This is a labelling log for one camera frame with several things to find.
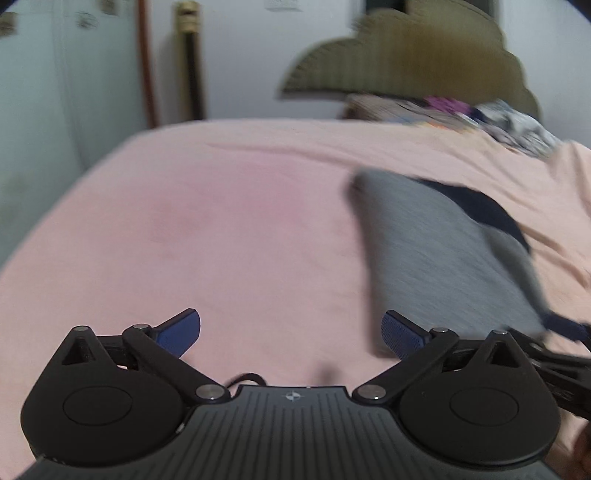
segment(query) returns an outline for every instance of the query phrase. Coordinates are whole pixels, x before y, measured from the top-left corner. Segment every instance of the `headboard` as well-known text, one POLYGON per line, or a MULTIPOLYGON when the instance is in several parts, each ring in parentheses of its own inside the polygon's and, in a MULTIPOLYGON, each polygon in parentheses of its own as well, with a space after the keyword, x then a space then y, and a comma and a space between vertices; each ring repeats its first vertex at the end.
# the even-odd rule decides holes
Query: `headboard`
POLYGON ((442 96, 471 105, 501 98, 540 117, 521 64, 496 22, 462 0, 407 0, 407 13, 378 9, 353 38, 319 44, 290 71, 284 92, 442 96))

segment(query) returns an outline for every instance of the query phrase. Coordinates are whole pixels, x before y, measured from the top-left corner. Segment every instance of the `wooden trim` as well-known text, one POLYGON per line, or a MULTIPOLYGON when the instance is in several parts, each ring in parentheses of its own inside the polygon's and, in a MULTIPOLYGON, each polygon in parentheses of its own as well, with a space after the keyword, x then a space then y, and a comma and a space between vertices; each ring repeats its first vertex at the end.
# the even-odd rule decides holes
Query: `wooden trim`
POLYGON ((148 118, 148 127, 158 126, 156 115, 156 103, 154 100, 154 89, 152 86, 152 73, 150 69, 150 29, 148 28, 147 0, 138 0, 138 46, 141 62, 142 87, 144 89, 144 105, 148 118))

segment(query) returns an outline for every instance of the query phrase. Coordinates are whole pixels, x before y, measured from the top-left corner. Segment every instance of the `mattress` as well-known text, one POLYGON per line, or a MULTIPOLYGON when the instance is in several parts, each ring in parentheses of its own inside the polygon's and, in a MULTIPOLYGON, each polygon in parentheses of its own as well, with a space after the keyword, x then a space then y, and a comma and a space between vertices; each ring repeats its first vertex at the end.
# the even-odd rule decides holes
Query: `mattress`
MULTIPOLYGON (((519 223, 550 306, 591 320, 591 151, 546 162, 479 131, 366 122, 222 121, 136 136, 95 167, 0 275, 0 478, 33 457, 22 402, 66 333, 115 335, 188 307, 202 318, 183 356, 224 382, 363 383, 374 355, 368 273, 346 190, 361 166, 480 190, 519 223)), ((558 336, 548 344, 588 354, 558 336)), ((565 415, 561 468, 580 419, 565 415)))

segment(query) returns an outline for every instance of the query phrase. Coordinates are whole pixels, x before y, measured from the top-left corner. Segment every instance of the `pink bedspread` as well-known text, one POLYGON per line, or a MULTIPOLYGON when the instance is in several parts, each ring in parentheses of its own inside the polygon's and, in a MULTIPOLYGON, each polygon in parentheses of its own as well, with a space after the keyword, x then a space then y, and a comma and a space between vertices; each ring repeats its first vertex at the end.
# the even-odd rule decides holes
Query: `pink bedspread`
MULTIPOLYGON (((218 381, 253 371, 276 385, 351 388, 390 366, 371 354, 345 198, 368 165, 496 199, 532 245, 551 306, 591 320, 591 151, 581 145, 544 163, 481 132, 430 127, 227 121, 140 135, 66 195, 0 277, 0 478, 32 461, 21 404, 74 325, 112 335, 195 307, 202 335, 184 359, 218 381)), ((565 422, 555 453, 577 426, 565 422)))

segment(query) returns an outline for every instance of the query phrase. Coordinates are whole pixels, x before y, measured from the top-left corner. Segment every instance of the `metal screw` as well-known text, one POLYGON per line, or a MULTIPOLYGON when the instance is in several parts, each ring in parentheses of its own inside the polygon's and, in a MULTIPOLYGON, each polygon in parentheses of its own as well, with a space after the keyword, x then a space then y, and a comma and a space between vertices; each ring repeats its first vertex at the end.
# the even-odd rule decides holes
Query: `metal screw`
POLYGON ((357 393, 360 397, 366 398, 367 400, 379 400, 386 396, 386 391, 379 385, 362 385, 357 389, 357 393))
POLYGON ((226 393, 226 389, 221 385, 207 384, 201 385, 201 387, 195 390, 195 393, 199 398, 204 400, 217 400, 218 398, 223 397, 224 393, 226 393))

